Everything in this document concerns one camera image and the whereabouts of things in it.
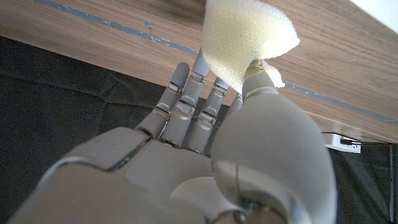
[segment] foam sponge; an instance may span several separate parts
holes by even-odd
[[[289,18],[257,0],[207,0],[201,49],[210,70],[237,92],[254,59],[285,54],[300,40]],[[284,84],[278,70],[263,61],[276,87]]]

